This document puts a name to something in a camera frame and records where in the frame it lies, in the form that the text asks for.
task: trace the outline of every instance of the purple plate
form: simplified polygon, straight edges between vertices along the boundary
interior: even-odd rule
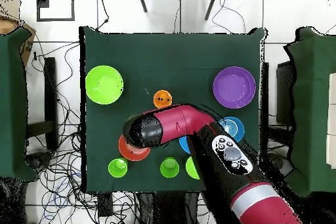
[[[255,79],[245,68],[225,68],[217,74],[213,82],[213,94],[224,107],[244,107],[255,95]]]

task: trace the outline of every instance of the green plate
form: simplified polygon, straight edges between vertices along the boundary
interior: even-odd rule
[[[96,66],[85,78],[87,96],[95,103],[110,104],[123,92],[123,78],[111,66]]]

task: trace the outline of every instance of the cardboard box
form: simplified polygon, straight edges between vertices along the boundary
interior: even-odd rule
[[[18,23],[12,20],[0,20],[0,34],[7,35],[18,27]],[[31,33],[31,37],[25,40],[20,48],[20,55],[24,66],[27,66],[30,53],[32,51],[33,41],[35,38],[35,30],[29,27],[26,23],[23,24],[23,28],[27,29]]]
[[[0,0],[0,16],[13,21],[20,21],[21,0]]]

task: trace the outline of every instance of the table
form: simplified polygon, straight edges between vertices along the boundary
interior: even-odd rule
[[[258,92],[244,108],[227,109],[212,92],[215,76],[229,66],[251,72],[259,87],[261,40],[264,30],[247,35],[227,34],[103,34],[80,27],[82,176],[87,192],[112,191],[201,191],[200,180],[185,170],[189,155],[178,140],[151,150],[140,162],[129,162],[127,174],[119,179],[108,173],[108,164],[120,155],[118,139],[123,124],[133,114],[155,109],[154,93],[168,90],[173,103],[204,104],[221,116],[236,116],[245,126],[244,139],[258,151]],[[85,76],[98,65],[117,69],[124,80],[121,97],[109,105],[92,102],[85,94]],[[164,178],[159,166],[167,156],[180,165],[175,178]]]

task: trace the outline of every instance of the red plate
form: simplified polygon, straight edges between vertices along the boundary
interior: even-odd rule
[[[138,162],[143,160],[149,155],[150,148],[135,148],[130,145],[123,135],[119,138],[118,147],[121,155],[127,160]]]

